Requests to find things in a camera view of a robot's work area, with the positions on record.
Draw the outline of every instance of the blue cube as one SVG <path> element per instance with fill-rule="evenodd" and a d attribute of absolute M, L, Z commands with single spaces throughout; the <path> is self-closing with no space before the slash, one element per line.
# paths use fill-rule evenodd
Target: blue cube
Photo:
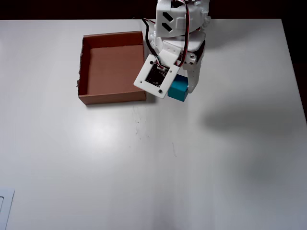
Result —
<path fill-rule="evenodd" d="M 171 98 L 184 102 L 188 95 L 188 78 L 177 74 L 167 95 Z"/>

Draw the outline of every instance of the white tabletop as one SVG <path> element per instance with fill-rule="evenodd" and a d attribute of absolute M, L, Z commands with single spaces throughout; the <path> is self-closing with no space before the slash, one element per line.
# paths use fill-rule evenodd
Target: white tabletop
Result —
<path fill-rule="evenodd" d="M 281 20 L 212 20 L 184 103 L 86 107 L 83 35 L 140 29 L 0 21 L 7 230 L 305 230 L 307 126 Z"/>

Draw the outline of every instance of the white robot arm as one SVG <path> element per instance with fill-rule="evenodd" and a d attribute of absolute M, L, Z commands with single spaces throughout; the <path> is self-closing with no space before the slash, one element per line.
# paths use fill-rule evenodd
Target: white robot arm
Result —
<path fill-rule="evenodd" d="M 208 12 L 209 0 L 158 0 L 156 23 L 143 19 L 146 43 L 152 55 L 148 56 L 134 85 L 164 98 L 171 86 L 176 87 L 173 82 L 182 67 L 188 72 L 184 93 L 192 93 L 204 54 Z M 150 34 L 149 23 L 154 24 Z"/>

